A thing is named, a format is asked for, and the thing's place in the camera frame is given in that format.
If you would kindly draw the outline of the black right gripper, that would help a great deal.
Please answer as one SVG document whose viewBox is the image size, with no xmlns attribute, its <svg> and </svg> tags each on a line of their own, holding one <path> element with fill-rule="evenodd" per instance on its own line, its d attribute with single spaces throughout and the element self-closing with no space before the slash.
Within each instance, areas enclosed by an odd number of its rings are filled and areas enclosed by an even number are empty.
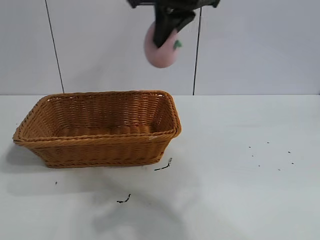
<svg viewBox="0 0 320 240">
<path fill-rule="evenodd" d="M 205 6 L 216 8 L 220 0 L 127 0 L 134 9 L 138 6 L 155 6 L 153 43 L 160 48 L 172 32 L 179 32 L 196 16 L 193 10 Z"/>
</svg>

